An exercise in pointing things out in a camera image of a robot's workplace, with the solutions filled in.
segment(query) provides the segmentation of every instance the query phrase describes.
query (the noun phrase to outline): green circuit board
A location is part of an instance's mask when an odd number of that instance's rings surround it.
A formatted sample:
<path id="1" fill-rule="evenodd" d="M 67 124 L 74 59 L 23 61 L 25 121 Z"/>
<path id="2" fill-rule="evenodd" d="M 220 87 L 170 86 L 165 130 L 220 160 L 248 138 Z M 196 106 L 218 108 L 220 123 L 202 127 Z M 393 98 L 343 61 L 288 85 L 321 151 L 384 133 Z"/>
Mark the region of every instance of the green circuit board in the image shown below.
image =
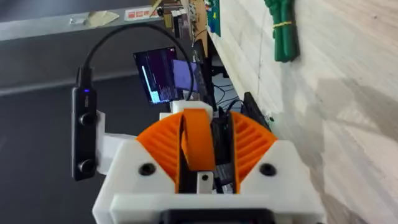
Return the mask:
<path id="1" fill-rule="evenodd" d="M 211 10 L 207 11 L 207 25 L 211 32 L 216 33 L 221 37 L 221 14 L 220 14 L 220 0 L 210 0 Z"/>

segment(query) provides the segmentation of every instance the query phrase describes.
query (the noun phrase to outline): monitor screen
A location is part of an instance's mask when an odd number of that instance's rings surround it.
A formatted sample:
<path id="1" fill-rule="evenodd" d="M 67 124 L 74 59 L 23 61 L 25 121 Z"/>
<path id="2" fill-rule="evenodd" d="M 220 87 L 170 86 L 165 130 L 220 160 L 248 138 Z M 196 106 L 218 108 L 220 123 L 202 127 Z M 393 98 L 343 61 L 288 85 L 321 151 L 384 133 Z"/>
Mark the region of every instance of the monitor screen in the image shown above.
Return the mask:
<path id="1" fill-rule="evenodd" d="M 198 67 L 196 63 L 191 63 L 194 78 L 195 74 L 198 72 Z M 173 60 L 173 73 L 174 73 L 174 83 L 175 87 L 189 90 L 191 87 L 191 76 L 189 74 L 189 68 L 186 61 L 183 60 Z M 198 91 L 198 83 L 194 79 L 193 91 Z"/>
<path id="2" fill-rule="evenodd" d="M 177 58 L 174 47 L 134 54 L 146 95 L 151 104 L 182 100 L 182 90 L 174 83 L 173 60 Z"/>

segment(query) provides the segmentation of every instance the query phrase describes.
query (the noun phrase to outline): green wire bundle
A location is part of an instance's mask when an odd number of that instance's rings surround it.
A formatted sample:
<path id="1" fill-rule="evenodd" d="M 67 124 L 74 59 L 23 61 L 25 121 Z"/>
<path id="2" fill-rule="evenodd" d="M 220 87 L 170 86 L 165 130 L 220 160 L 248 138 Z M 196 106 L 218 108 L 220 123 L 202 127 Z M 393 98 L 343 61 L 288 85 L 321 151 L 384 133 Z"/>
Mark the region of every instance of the green wire bundle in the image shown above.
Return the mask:
<path id="1" fill-rule="evenodd" d="M 275 61 L 292 61 L 297 56 L 292 24 L 293 0 L 264 1 L 274 19 Z"/>

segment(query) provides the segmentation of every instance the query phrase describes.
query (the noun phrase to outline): orange part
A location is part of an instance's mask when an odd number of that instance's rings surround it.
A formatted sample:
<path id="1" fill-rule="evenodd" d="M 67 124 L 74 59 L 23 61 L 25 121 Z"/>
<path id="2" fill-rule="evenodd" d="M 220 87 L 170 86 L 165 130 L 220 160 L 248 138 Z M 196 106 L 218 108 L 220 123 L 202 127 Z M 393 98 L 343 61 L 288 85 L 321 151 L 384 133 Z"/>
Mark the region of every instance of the orange part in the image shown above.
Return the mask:
<path id="1" fill-rule="evenodd" d="M 213 137 L 206 110 L 183 111 L 182 150 L 191 171 L 215 169 Z"/>
<path id="2" fill-rule="evenodd" d="M 277 138 L 251 118 L 236 112 L 231 112 L 231 115 L 234 134 L 235 184 L 238 194 L 241 182 Z"/>
<path id="3" fill-rule="evenodd" d="M 178 182 L 179 173 L 182 115 L 170 115 L 147 128 L 136 138 L 175 183 Z"/>

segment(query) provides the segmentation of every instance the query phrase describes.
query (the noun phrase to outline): plywood panel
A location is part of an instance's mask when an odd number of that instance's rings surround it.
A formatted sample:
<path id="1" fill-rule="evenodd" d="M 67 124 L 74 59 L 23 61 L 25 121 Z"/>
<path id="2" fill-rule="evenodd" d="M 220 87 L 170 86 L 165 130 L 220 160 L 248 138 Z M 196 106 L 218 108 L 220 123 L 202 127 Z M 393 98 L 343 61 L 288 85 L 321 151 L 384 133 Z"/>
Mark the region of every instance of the plywood panel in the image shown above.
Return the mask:
<path id="1" fill-rule="evenodd" d="M 274 61 L 263 0 L 221 1 L 211 38 L 239 96 L 311 170 L 329 223 L 398 223 L 398 2 L 301 0 L 301 57 Z"/>

